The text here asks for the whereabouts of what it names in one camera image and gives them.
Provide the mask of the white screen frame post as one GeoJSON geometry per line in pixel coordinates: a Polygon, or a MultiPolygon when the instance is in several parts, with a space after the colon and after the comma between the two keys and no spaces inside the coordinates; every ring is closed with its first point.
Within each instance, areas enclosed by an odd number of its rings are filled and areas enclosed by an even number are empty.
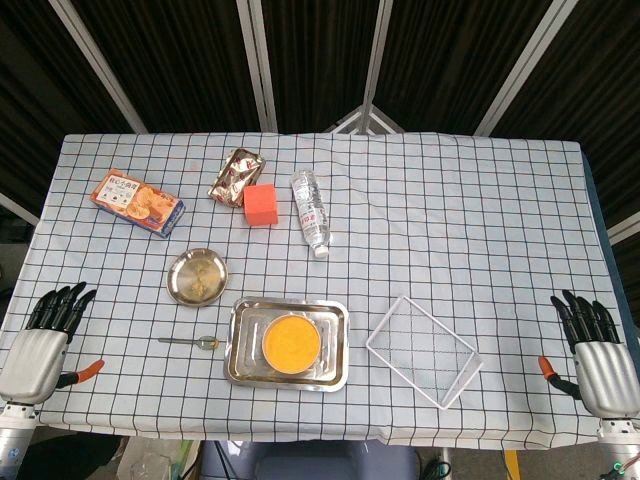
{"type": "Polygon", "coordinates": [[[277,114],[261,0],[236,0],[257,115],[262,132],[277,133],[277,114]]]}
{"type": "Polygon", "coordinates": [[[128,125],[136,134],[147,134],[148,129],[143,120],[72,1],[48,0],[48,2],[128,125]]]}
{"type": "Polygon", "coordinates": [[[379,0],[358,133],[368,131],[394,0],[379,0]]]}
{"type": "Polygon", "coordinates": [[[548,50],[579,0],[552,0],[538,26],[479,122],[474,135],[488,137],[494,131],[521,88],[548,50]]]}

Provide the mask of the clear plastic water bottle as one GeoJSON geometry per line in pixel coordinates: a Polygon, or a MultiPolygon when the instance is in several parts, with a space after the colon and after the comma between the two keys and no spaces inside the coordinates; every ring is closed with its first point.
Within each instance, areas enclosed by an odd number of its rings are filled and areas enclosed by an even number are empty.
{"type": "Polygon", "coordinates": [[[301,230],[316,258],[329,255],[329,219],[316,176],[311,170],[296,171],[290,180],[301,230]]]}

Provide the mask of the orange blue cookie box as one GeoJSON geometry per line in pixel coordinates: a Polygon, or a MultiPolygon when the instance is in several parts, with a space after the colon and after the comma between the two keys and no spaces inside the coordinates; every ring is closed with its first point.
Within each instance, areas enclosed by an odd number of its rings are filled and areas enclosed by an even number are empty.
{"type": "Polygon", "coordinates": [[[90,194],[100,209],[167,238],[185,212],[184,202],[161,189],[111,169],[90,194]]]}

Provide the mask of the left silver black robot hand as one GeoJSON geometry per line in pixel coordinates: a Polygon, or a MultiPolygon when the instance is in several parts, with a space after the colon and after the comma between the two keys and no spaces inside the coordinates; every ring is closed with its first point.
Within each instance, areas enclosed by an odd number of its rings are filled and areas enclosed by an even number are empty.
{"type": "Polygon", "coordinates": [[[38,405],[55,390],[83,383],[101,371],[103,360],[83,370],[63,371],[69,345],[97,294],[95,289],[85,288],[85,282],[65,286],[37,301],[0,371],[0,399],[9,404],[38,405]]]}

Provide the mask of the gold foil snack packet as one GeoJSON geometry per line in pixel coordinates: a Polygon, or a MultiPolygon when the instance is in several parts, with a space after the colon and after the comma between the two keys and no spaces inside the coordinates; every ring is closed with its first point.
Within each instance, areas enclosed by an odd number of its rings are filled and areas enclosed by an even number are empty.
{"type": "Polygon", "coordinates": [[[235,149],[208,190],[208,196],[229,207],[244,205],[244,190],[256,184],[265,166],[259,154],[244,148],[235,149]]]}

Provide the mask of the clear plastic spoon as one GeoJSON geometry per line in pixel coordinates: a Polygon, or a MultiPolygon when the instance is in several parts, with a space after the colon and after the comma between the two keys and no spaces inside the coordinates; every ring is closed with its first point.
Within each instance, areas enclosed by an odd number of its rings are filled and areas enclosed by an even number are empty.
{"type": "Polygon", "coordinates": [[[206,351],[214,351],[220,344],[220,341],[217,338],[212,336],[201,336],[198,339],[160,337],[158,338],[158,341],[160,343],[166,343],[166,344],[195,346],[201,350],[206,350],[206,351]]]}

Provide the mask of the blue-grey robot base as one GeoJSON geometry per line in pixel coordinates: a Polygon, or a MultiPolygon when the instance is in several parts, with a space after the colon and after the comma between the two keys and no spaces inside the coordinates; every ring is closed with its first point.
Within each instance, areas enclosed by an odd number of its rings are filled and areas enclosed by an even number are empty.
{"type": "Polygon", "coordinates": [[[200,480],[416,480],[415,450],[377,440],[207,441],[200,480]]]}

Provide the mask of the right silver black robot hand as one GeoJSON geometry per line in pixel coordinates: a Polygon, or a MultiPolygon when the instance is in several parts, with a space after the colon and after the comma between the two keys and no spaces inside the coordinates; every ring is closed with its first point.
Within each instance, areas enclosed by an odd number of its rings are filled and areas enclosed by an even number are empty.
{"type": "Polygon", "coordinates": [[[550,300],[561,321],[577,381],[562,379],[551,362],[539,356],[538,365],[545,380],[581,401],[597,418],[615,420],[640,415],[640,379],[609,311],[600,302],[589,302],[568,290],[550,300]]]}

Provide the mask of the rectangular steel tray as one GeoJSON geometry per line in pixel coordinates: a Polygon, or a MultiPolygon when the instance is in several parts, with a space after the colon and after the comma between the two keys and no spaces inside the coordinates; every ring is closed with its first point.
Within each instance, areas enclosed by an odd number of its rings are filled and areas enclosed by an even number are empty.
{"type": "Polygon", "coordinates": [[[260,388],[335,392],[348,377],[349,313],[336,301],[244,297],[232,308],[224,373],[233,383],[260,388]],[[262,341],[270,324],[284,315],[301,315],[317,328],[320,351],[314,362],[295,374],[269,365],[262,341]]]}

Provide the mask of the orange cube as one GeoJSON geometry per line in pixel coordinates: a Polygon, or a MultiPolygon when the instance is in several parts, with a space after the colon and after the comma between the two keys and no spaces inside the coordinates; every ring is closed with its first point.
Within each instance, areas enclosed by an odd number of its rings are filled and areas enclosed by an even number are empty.
{"type": "Polygon", "coordinates": [[[278,223],[276,189],[273,184],[257,184],[244,189],[244,215],[252,227],[278,223]]]}

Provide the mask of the blue checked tablecloth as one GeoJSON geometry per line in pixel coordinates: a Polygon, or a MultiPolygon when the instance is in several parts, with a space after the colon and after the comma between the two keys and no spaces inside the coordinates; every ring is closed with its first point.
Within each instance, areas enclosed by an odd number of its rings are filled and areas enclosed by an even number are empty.
{"type": "Polygon", "coordinates": [[[600,301],[622,339],[614,261],[574,142],[436,133],[360,137],[250,133],[70,135],[0,331],[0,369],[38,299],[85,282],[97,291],[66,355],[94,378],[54,393],[40,420],[73,430],[160,438],[376,439],[405,445],[546,449],[592,442],[597,420],[552,389],[537,359],[575,375],[550,298],[600,301]],[[208,190],[237,148],[265,160],[278,223],[250,226],[208,190]],[[184,202],[167,238],[98,208],[90,194],[119,170],[184,202]],[[304,239],[290,180],[314,172],[329,219],[329,255],[304,239]],[[212,304],[167,290],[176,258],[215,251],[229,278],[212,304]],[[248,296],[332,300],[349,313],[349,370],[336,392],[229,382],[222,351],[158,338],[225,338],[248,296]],[[483,367],[440,410],[366,349],[407,296],[479,352],[483,367]]]}

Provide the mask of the round steel plate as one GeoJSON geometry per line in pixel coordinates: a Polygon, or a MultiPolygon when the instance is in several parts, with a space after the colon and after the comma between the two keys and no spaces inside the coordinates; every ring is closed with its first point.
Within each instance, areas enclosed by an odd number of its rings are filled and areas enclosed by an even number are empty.
{"type": "Polygon", "coordinates": [[[179,255],[169,268],[167,290],[178,304],[199,308],[222,295],[228,278],[227,265],[215,251],[193,248],[179,255]]]}

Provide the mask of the black pleated screen fabric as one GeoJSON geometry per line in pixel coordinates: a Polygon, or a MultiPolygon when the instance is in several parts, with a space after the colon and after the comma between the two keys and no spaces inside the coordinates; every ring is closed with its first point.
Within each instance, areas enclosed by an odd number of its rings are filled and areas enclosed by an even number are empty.
{"type": "MultiPolygon", "coordinates": [[[[552,0],[393,0],[374,104],[471,134],[552,0]]],[[[153,133],[259,127],[236,0],[71,0],[153,133]]],[[[283,133],[364,98],[379,0],[261,0],[283,133]]],[[[63,138],[130,125],[49,0],[0,0],[0,194],[42,210],[63,138]]],[[[579,142],[604,219],[640,211],[640,0],[578,0],[494,128],[579,142]]]]}

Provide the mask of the white triangular screen foot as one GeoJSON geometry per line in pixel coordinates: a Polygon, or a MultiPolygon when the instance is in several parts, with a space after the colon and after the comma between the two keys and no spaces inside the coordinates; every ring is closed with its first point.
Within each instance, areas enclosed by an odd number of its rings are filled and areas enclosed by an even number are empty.
{"type": "Polygon", "coordinates": [[[360,124],[363,121],[361,110],[362,107],[358,107],[349,112],[347,115],[331,124],[329,128],[325,130],[325,133],[346,135],[387,135],[405,132],[399,124],[375,105],[372,106],[371,112],[368,116],[368,125],[366,130],[361,132],[360,124]]]}

